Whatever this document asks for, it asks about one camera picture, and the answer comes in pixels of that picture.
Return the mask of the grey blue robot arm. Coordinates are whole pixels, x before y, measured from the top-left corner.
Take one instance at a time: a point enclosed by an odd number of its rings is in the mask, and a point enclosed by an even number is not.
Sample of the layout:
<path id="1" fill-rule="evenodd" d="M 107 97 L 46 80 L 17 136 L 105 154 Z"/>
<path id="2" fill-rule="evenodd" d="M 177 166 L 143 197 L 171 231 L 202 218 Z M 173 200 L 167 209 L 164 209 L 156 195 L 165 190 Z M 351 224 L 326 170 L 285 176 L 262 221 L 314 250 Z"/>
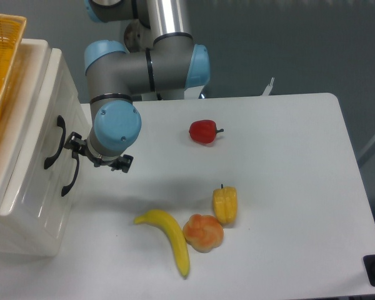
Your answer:
<path id="1" fill-rule="evenodd" d="M 89 17 L 102 23 L 135 20 L 149 30 L 147 47 L 127 50 L 118 41 L 96 41 L 84 53 L 92 128 L 72 133 L 64 147 L 95 167 L 127 172 L 126 149 L 138 138 L 141 116 L 133 96 L 203 87 L 210 80 L 209 54 L 191 34 L 186 1 L 86 1 Z"/>

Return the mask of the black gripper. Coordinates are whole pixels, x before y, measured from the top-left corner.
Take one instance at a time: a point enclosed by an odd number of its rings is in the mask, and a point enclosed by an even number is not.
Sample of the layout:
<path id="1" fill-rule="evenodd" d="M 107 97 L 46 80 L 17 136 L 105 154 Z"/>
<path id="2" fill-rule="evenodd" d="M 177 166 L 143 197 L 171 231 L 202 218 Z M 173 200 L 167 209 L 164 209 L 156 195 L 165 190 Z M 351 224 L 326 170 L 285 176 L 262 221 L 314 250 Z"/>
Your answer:
<path id="1" fill-rule="evenodd" d="M 82 140 L 82 136 L 76 132 L 72 132 L 64 143 L 64 148 L 71 150 L 71 157 L 77 159 L 78 155 L 87 157 L 95 168 L 100 166 L 108 166 L 112 171 L 122 171 L 127 173 L 133 163 L 133 157 L 130 155 L 122 155 L 116 158 L 105 158 L 100 154 L 93 154 L 88 148 L 87 140 Z"/>

